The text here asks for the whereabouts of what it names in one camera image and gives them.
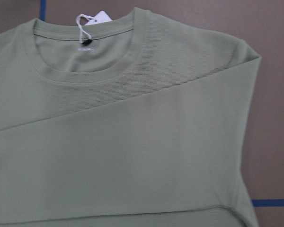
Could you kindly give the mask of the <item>olive green long-sleeve shirt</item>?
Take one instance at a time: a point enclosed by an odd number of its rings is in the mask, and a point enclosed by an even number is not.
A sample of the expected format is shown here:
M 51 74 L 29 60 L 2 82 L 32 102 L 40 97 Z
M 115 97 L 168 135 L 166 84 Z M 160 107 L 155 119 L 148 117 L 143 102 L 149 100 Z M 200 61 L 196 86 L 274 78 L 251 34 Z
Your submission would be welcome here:
M 261 60 L 139 8 L 0 34 L 0 227 L 258 226 L 240 169 Z

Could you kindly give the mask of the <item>white paper hang tag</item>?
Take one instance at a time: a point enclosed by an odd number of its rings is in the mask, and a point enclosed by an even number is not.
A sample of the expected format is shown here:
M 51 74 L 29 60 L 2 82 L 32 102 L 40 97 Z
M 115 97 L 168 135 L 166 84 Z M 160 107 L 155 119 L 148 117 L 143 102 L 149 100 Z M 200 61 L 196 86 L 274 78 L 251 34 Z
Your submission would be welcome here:
M 86 26 L 112 21 L 111 17 L 103 10 L 97 13 L 94 17 L 88 17 L 87 19 L 88 22 L 85 24 Z

